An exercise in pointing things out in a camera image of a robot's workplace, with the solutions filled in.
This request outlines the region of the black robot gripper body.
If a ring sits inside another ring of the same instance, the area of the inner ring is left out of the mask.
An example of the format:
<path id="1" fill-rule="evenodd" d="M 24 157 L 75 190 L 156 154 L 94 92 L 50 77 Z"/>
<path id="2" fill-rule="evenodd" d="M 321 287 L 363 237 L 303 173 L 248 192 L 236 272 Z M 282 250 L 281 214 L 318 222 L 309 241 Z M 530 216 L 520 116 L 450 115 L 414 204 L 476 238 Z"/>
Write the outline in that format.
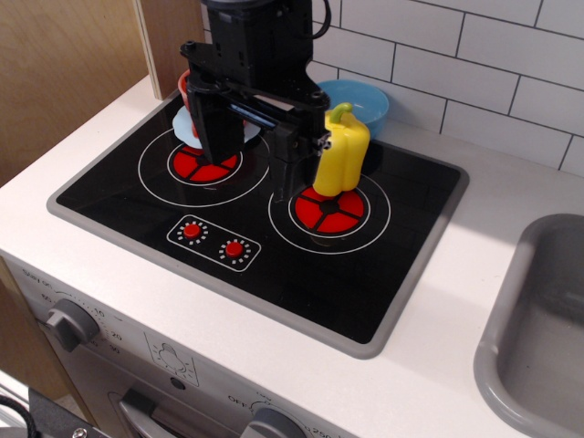
<path id="1" fill-rule="evenodd" d="M 221 93 L 243 123 L 265 130 L 287 122 L 310 137 L 316 151 L 327 133 L 326 93 L 308 76 L 313 42 L 331 25 L 331 7 L 324 5 L 320 29 L 314 29 L 309 1 L 208 1 L 212 40 L 187 41 L 181 47 L 188 60 L 189 87 Z"/>

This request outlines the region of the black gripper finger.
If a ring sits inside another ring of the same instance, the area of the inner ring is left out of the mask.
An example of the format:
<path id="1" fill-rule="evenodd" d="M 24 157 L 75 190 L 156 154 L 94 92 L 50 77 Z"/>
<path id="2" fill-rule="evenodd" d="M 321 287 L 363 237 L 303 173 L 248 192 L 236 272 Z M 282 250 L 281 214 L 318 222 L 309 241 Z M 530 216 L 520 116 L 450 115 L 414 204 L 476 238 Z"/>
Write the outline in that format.
<path id="1" fill-rule="evenodd" d="M 203 155 L 211 164 L 219 164 L 244 148 L 243 120 L 230 110 L 230 101 L 221 93 L 189 87 L 189 105 Z"/>
<path id="2" fill-rule="evenodd" d="M 298 126 L 281 122 L 267 133 L 267 143 L 274 201 L 287 202 L 315 180 L 318 156 L 314 142 Z"/>

